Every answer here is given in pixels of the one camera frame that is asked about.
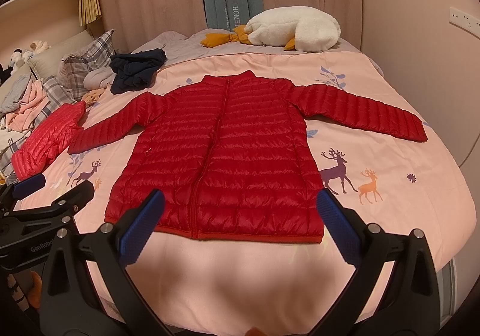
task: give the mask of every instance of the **blue leaf print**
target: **blue leaf print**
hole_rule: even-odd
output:
[[[318,130],[312,129],[307,131],[307,138],[313,138],[318,133]]]

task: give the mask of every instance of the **jacket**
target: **jacket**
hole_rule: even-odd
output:
[[[30,178],[55,161],[82,130],[77,124],[85,110],[82,100],[75,104],[64,103],[32,132],[11,157],[18,179]]]
[[[143,93],[78,133],[68,152],[123,138],[139,124],[131,157],[115,182],[105,221],[117,221],[153,188],[165,194],[156,230],[193,239],[320,242],[315,207],[323,188],[303,117],[323,114],[353,128],[426,141],[407,111],[333,86],[287,79],[205,76],[164,96]]]

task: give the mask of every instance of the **metal bolt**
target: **metal bolt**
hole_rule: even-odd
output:
[[[112,229],[113,229],[113,225],[109,222],[106,222],[105,224],[102,224],[102,226],[100,227],[100,232],[110,233],[112,232]]]
[[[378,224],[369,224],[368,225],[368,230],[370,231],[370,233],[380,233],[380,231],[382,230],[382,228],[380,228],[380,225]]]
[[[422,239],[423,236],[425,236],[425,233],[423,233],[423,230],[421,229],[414,229],[413,230],[413,235],[417,238],[417,239]]]
[[[57,231],[57,237],[59,237],[60,239],[63,239],[68,233],[68,230],[66,230],[64,227],[62,229],[59,229]]]

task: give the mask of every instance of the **pink clothing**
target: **pink clothing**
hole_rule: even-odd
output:
[[[20,101],[20,107],[14,112],[5,115],[7,128],[22,132],[27,130],[32,121],[50,102],[49,98],[42,90],[42,82],[29,81],[25,93]]]

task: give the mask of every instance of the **dark folded garment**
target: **dark folded garment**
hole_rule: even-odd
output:
[[[112,94],[139,91],[152,83],[153,74],[167,60],[163,49],[113,55],[110,68],[117,74],[110,88]]]

